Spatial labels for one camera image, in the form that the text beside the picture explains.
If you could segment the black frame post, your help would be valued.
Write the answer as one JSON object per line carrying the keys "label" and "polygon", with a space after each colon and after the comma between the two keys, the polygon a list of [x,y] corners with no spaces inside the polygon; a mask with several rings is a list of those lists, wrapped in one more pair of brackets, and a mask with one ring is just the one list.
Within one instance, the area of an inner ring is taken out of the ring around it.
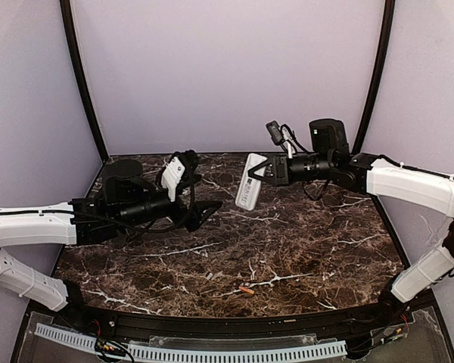
{"label": "black frame post", "polygon": [[92,102],[92,96],[89,91],[86,73],[82,64],[82,58],[79,50],[79,41],[76,34],[76,27],[73,19],[72,2],[70,0],[59,1],[61,18],[64,27],[64,33],[67,41],[70,62],[73,68],[76,86],[79,92],[82,107],[86,115],[86,120],[89,125],[89,130],[92,134],[96,150],[102,163],[109,159],[109,154],[101,134],[98,118]]}
{"label": "black frame post", "polygon": [[384,11],[381,20],[380,35],[375,55],[375,62],[372,70],[372,77],[369,83],[365,105],[363,107],[362,116],[353,144],[353,154],[358,154],[362,151],[362,147],[368,133],[368,128],[372,120],[372,114],[375,108],[375,102],[377,100],[378,91],[384,72],[387,51],[390,44],[390,35],[393,26],[395,7],[396,0],[386,0],[384,2]]}

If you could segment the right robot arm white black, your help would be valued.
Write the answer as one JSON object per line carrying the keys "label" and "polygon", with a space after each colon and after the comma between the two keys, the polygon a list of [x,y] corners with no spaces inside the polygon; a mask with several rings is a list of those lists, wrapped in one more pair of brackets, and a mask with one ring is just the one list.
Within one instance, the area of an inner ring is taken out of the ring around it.
{"label": "right robot arm white black", "polygon": [[266,129],[283,152],[269,157],[248,155],[237,206],[252,210],[262,183],[288,186],[313,181],[333,183],[359,194],[404,200],[442,213],[452,222],[447,236],[395,277],[379,300],[391,305],[407,304],[454,270],[454,175],[407,166],[385,155],[353,154],[340,120],[309,123],[312,151],[301,146],[287,125],[272,121]]}

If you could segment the white remote control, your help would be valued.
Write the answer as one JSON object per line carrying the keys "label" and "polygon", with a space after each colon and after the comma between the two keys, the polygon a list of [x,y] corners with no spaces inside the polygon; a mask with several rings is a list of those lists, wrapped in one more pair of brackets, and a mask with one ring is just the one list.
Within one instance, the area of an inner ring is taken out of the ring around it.
{"label": "white remote control", "polygon": [[247,211],[255,209],[258,196],[260,195],[262,182],[256,178],[250,177],[248,172],[266,160],[267,157],[260,154],[250,153],[247,155],[241,182],[235,198],[235,205],[237,207]]}

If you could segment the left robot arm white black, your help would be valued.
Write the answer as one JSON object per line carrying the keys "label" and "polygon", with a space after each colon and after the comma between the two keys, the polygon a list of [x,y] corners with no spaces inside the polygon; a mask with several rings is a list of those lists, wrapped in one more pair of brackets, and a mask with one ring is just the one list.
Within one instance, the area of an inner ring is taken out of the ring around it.
{"label": "left robot arm white black", "polygon": [[72,199],[49,206],[0,208],[0,286],[42,304],[53,312],[79,313],[79,286],[44,275],[7,252],[8,247],[58,244],[101,244],[127,231],[153,234],[156,221],[169,219],[167,233],[198,230],[221,206],[218,200],[197,201],[194,186],[197,156],[177,153],[159,171],[155,182],[143,177],[137,160],[119,160],[103,169],[101,190],[93,198]]}

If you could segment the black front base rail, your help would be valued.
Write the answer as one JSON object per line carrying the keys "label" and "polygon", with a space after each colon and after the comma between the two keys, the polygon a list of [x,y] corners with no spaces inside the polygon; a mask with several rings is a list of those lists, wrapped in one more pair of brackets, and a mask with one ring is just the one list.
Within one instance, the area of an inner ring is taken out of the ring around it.
{"label": "black front base rail", "polygon": [[271,318],[181,318],[135,314],[82,306],[54,315],[54,321],[82,333],[118,340],[149,340],[153,336],[207,339],[249,339],[315,334],[318,338],[358,339],[372,330],[401,324],[377,303],[331,312]]}

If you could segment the right black frame post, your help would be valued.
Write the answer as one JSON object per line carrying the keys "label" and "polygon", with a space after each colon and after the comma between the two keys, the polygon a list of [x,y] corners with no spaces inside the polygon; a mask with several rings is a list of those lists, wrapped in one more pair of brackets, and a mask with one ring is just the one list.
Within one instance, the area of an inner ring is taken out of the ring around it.
{"label": "right black frame post", "polygon": [[381,20],[380,35],[375,55],[375,62],[372,70],[372,77],[369,83],[365,105],[363,107],[362,116],[353,144],[353,154],[358,154],[362,151],[362,147],[368,133],[368,128],[372,120],[372,114],[375,108],[375,102],[377,100],[378,91],[384,72],[387,51],[390,44],[390,35],[393,26],[395,7],[396,0],[386,0],[384,2],[384,11]]}

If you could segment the left black frame post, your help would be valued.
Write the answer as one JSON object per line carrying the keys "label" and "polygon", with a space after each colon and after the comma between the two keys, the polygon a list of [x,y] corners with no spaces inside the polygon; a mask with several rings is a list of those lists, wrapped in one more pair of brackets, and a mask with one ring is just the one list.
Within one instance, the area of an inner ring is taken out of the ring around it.
{"label": "left black frame post", "polygon": [[86,115],[86,120],[89,125],[89,130],[92,134],[96,150],[102,163],[109,159],[109,154],[101,134],[98,118],[92,102],[92,96],[89,91],[86,73],[82,64],[82,58],[79,50],[79,41],[76,34],[76,27],[73,19],[72,2],[70,0],[59,1],[61,18],[64,27],[64,33],[67,41],[70,62],[73,68],[76,86],[79,92],[82,107]]}

